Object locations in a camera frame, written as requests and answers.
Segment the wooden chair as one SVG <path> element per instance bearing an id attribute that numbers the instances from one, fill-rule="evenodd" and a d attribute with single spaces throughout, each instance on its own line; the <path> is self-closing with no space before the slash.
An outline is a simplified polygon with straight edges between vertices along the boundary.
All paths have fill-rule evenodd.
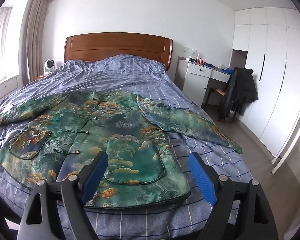
<path id="1" fill-rule="evenodd" d="M 206 102 L 205 102 L 206 105 L 209 104 L 209 100 L 210 100 L 212 94 L 217 94 L 218 96 L 224 97 L 225 96 L 225 91 L 223 91 L 220 88 L 210 88 L 209 92 L 208 92 L 208 95 L 207 95 Z"/>

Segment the white desk with drawers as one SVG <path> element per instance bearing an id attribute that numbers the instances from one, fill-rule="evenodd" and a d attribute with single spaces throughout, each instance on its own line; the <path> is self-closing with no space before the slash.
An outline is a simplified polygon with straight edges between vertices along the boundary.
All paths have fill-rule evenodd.
<path id="1" fill-rule="evenodd" d="M 174 84 L 197 106 L 201 107 L 212 85 L 223 88 L 230 74 L 178 57 Z"/>

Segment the blue plaid duvet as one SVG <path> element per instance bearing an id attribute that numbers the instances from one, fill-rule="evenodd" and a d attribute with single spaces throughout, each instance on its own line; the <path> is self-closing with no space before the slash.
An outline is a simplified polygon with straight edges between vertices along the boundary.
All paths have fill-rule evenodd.
<path id="1" fill-rule="evenodd" d="M 174 108 L 182 108 L 212 120 L 174 85 L 165 67 L 154 60 L 132 55 L 117 55 L 91 62 L 68 60 L 42 80 L 33 81 L 0 103 L 0 112 L 30 99 L 77 90 L 94 90 L 107 94 L 128 92 Z M 10 127 L 0 128 L 0 149 L 11 137 Z M 165 133 L 181 170 L 190 186 L 190 194 L 171 203 L 106 209 L 85 204 L 85 211 L 100 239 L 169 239 L 184 237 L 202 230 L 213 205 L 207 202 L 188 167 L 189 155 L 197 152 L 218 174 L 238 182 L 249 182 L 250 171 L 241 153 L 211 142 L 194 139 L 176 132 Z M 0 163 L 0 201 L 21 217 L 33 188 L 16 181 Z"/>

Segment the white round fan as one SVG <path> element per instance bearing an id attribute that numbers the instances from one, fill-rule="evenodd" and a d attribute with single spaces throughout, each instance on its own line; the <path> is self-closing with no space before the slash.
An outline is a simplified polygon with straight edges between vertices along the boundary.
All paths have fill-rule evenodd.
<path id="1" fill-rule="evenodd" d="M 48 59 L 44 63 L 44 74 L 49 75 L 56 70 L 56 63 L 53 59 Z"/>

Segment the white window cabinet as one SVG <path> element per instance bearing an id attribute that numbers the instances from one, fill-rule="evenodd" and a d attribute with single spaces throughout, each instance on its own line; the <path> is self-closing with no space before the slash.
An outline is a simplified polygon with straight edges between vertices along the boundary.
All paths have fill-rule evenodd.
<path id="1" fill-rule="evenodd" d="M 0 100 L 10 95 L 13 91 L 20 87 L 20 76 L 14 76 L 9 79 L 5 79 L 0 83 Z"/>

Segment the brown wooden headboard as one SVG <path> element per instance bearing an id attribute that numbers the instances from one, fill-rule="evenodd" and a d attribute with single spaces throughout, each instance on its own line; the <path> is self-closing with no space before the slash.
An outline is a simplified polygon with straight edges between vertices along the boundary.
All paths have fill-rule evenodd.
<path id="1" fill-rule="evenodd" d="M 162 63 L 169 70 L 173 40 L 138 33 L 90 33 L 66 38 L 63 61 L 100 61 L 115 55 L 134 55 Z"/>

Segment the white wardrobe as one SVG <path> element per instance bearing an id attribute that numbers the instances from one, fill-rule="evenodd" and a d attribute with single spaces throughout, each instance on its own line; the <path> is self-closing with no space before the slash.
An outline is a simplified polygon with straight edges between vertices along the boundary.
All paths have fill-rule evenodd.
<path id="1" fill-rule="evenodd" d="M 235 13 L 233 50 L 247 52 L 258 99 L 241 122 L 277 158 L 300 117 L 300 13 L 254 8 Z"/>

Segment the beige curtain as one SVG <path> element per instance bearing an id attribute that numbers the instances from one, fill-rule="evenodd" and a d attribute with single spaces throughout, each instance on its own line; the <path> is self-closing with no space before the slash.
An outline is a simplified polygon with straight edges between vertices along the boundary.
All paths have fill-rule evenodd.
<path id="1" fill-rule="evenodd" d="M 42 59 L 43 30 L 49 0 L 32 0 L 26 19 L 23 48 L 23 84 L 44 72 Z"/>

